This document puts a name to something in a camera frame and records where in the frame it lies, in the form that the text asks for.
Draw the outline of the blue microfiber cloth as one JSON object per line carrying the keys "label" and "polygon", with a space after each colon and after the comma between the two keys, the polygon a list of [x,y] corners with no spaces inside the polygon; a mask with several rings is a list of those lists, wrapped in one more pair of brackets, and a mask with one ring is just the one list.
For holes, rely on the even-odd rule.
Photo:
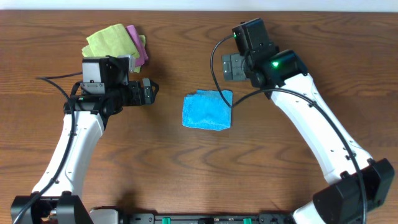
{"label": "blue microfiber cloth", "polygon": [[232,109],[216,90],[197,90],[183,101],[182,125],[187,128],[222,131],[231,127]]}

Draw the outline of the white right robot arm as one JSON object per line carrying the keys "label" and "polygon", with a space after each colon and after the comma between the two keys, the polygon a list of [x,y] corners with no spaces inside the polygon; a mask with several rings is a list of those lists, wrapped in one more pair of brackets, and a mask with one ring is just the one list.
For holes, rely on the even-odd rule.
{"label": "white right robot arm", "polygon": [[295,223],[366,223],[380,207],[395,172],[387,159],[375,161],[345,130],[320,96],[308,68],[292,50],[253,60],[222,56],[225,80],[249,79],[285,115],[312,150],[328,187],[296,209]]}

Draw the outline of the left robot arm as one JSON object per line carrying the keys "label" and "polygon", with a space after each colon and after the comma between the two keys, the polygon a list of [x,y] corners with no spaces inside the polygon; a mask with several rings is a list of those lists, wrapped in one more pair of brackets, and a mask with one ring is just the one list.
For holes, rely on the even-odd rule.
{"label": "left robot arm", "polygon": [[85,57],[83,79],[65,97],[63,130],[45,173],[28,196],[11,205],[13,223],[92,223],[81,201],[95,146],[109,118],[127,106],[151,105],[159,85],[149,78],[130,81],[132,55]]}

